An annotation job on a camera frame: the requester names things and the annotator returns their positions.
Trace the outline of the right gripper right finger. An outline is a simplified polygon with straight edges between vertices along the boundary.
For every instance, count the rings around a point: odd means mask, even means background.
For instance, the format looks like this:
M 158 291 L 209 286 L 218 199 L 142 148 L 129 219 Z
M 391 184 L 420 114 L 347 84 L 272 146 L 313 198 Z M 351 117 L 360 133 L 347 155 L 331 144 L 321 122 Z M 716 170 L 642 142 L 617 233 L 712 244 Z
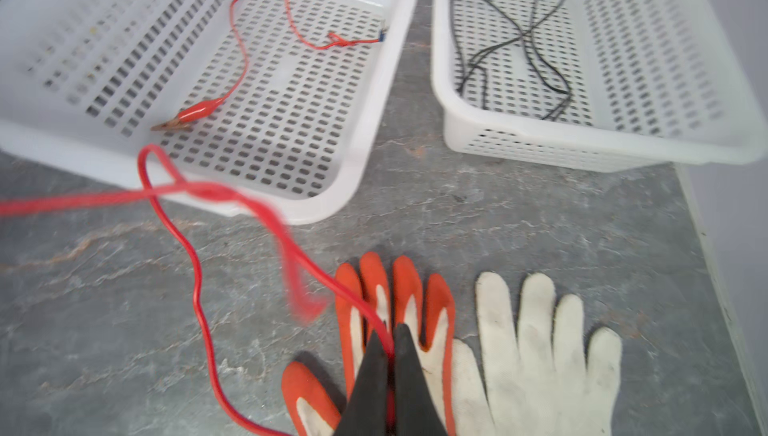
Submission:
M 405 323 L 394 329 L 395 434 L 399 436 L 447 436 L 432 402 L 410 329 Z

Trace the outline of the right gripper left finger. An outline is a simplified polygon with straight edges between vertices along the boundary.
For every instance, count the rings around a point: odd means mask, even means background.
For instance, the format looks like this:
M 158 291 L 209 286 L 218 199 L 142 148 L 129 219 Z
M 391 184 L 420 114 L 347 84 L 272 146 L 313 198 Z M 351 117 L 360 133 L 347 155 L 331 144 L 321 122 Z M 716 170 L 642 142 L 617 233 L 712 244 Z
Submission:
M 389 358 L 371 334 L 353 392 L 334 436 L 384 436 L 388 430 Z

